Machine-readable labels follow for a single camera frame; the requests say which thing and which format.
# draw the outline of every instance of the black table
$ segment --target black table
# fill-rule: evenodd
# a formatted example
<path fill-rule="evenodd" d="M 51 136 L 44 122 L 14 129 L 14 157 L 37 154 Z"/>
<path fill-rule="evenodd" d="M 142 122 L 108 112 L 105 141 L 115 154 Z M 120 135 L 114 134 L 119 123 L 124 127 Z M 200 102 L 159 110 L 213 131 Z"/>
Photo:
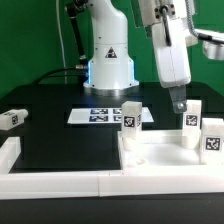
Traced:
<path fill-rule="evenodd" d="M 202 116 L 224 118 L 224 97 L 205 84 L 191 83 L 188 99 L 202 100 Z M 72 108 L 115 108 L 141 101 L 154 123 L 144 130 L 179 129 L 167 90 L 144 83 L 122 97 L 87 95 L 78 85 L 27 85 L 0 100 L 0 112 L 25 108 L 25 124 L 0 131 L 0 142 L 20 136 L 22 153 L 11 173 L 120 169 L 120 124 L 69 125 Z M 150 195 L 107 198 L 0 201 L 1 223 L 221 223 L 224 194 Z"/>

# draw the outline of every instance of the white paper sheet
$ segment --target white paper sheet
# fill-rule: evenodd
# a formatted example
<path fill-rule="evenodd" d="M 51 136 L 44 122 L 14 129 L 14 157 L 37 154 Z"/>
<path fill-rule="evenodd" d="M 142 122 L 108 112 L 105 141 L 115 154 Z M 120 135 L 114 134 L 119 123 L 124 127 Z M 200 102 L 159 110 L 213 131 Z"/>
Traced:
<path fill-rule="evenodd" d="M 79 108 L 72 109 L 68 124 L 121 123 L 121 108 Z M 142 108 L 142 122 L 154 122 L 147 107 Z"/>

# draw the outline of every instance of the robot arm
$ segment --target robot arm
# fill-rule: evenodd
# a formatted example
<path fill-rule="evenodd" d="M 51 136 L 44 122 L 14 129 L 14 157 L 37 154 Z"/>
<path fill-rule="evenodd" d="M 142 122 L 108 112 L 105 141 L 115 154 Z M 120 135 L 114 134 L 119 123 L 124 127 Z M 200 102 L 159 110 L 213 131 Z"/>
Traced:
<path fill-rule="evenodd" d="M 132 0 L 132 3 L 136 7 L 136 1 Z M 174 112 L 185 112 L 187 110 L 185 85 L 191 80 L 187 45 L 197 43 L 193 39 L 192 43 L 186 44 L 185 2 L 184 0 L 138 0 L 137 8 L 141 16 L 141 20 L 137 18 L 139 25 L 151 28 L 161 86 L 169 89 Z"/>
<path fill-rule="evenodd" d="M 186 47 L 203 40 L 208 58 L 224 60 L 224 35 L 194 29 L 194 0 L 132 0 L 132 6 L 136 25 L 151 30 L 160 83 L 169 88 L 174 112 L 185 112 L 191 80 Z"/>

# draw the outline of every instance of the white foam block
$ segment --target white foam block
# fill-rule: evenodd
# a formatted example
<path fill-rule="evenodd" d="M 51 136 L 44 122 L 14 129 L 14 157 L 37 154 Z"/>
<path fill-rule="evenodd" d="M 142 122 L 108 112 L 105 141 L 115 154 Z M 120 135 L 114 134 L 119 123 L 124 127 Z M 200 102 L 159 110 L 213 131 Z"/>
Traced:
<path fill-rule="evenodd" d="M 200 161 L 202 164 L 224 164 L 223 141 L 223 119 L 203 118 L 200 147 Z"/>
<path fill-rule="evenodd" d="M 122 104 L 121 133 L 123 138 L 136 139 L 142 130 L 142 103 L 127 101 Z"/>
<path fill-rule="evenodd" d="M 196 149 L 200 143 L 201 100 L 187 100 L 187 111 L 183 113 L 182 147 Z"/>
<path fill-rule="evenodd" d="M 8 138 L 0 148 L 0 174 L 9 173 L 20 153 L 20 138 Z"/>

